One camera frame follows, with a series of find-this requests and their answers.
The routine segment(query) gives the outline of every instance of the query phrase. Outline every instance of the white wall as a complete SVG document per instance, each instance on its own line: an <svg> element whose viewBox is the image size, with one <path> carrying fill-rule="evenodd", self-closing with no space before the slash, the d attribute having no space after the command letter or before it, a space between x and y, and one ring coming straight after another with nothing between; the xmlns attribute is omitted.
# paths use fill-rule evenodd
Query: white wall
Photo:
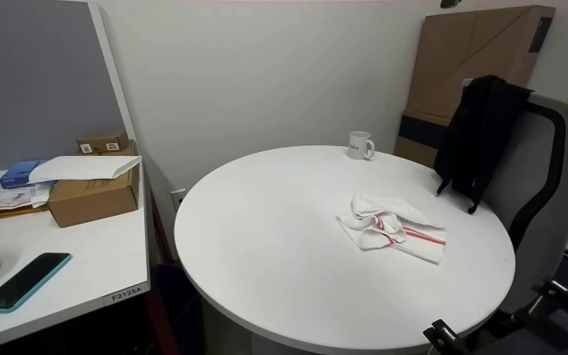
<svg viewBox="0 0 568 355"><path fill-rule="evenodd" d="M170 189L256 150L343 144L363 128L390 152L420 24L438 4L99 0L166 225ZM558 8L531 87L568 97L568 0L458 10L521 4Z"/></svg>

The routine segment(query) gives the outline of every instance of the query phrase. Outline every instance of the floor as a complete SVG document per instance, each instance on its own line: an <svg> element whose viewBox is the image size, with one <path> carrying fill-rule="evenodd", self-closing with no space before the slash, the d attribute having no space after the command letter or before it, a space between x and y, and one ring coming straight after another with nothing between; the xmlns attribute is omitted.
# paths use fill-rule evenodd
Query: floor
<svg viewBox="0 0 568 355"><path fill-rule="evenodd" d="M568 260L562 262L556 278L568 286ZM166 298L181 300L168 304L168 312L172 314L170 320L179 341L185 345L185 355L308 355L235 326L217 310L197 300L195 292L187 290L187 280L176 274L176 270L166 270L166 276L160 280ZM144 296L138 296L112 308L0 345L0 355L4 353L156 355L160 349L148 322Z"/></svg>

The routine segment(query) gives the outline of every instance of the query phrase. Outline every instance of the table top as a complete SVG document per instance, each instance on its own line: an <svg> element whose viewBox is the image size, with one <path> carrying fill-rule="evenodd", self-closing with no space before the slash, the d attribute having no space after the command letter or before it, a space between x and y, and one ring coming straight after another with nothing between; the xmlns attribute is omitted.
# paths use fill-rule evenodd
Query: table top
<svg viewBox="0 0 568 355"><path fill-rule="evenodd" d="M150 290L142 184L132 213L67 229L47 211L0 219L0 286L41 253L73 257L20 310L0 314L0 343Z"/></svg>
<svg viewBox="0 0 568 355"><path fill-rule="evenodd" d="M430 168L341 146L258 152L205 176L176 217L179 259L225 316L316 353L383 353L426 345L444 320L458 333L505 300L515 253L495 213L434 191ZM446 227L442 264L394 249L359 251L335 221L357 195L402 197Z"/></svg>

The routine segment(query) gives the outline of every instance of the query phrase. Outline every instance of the paper box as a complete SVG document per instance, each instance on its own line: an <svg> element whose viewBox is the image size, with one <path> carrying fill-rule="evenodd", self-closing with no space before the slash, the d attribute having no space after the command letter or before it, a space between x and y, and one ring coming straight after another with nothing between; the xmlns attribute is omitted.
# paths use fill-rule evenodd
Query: paper box
<svg viewBox="0 0 568 355"><path fill-rule="evenodd" d="M128 144L126 132L91 134L77 140L81 154L120 152Z"/></svg>
<svg viewBox="0 0 568 355"><path fill-rule="evenodd" d="M134 156L128 142L112 156ZM116 180L57 182L49 193L49 211L59 227L79 225L138 209L140 170L134 168Z"/></svg>
<svg viewBox="0 0 568 355"><path fill-rule="evenodd" d="M428 16L396 154L432 166L469 79L497 75L525 87L554 12L548 6L521 6Z"/></svg>

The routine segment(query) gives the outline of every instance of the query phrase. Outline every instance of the smartphone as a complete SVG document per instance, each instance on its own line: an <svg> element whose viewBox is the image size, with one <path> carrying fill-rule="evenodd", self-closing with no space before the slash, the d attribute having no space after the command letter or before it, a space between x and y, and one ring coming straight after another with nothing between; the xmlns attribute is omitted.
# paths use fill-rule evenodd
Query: smartphone
<svg viewBox="0 0 568 355"><path fill-rule="evenodd" d="M69 253L43 253L0 286L0 314L18 310L57 270L71 260Z"/></svg>

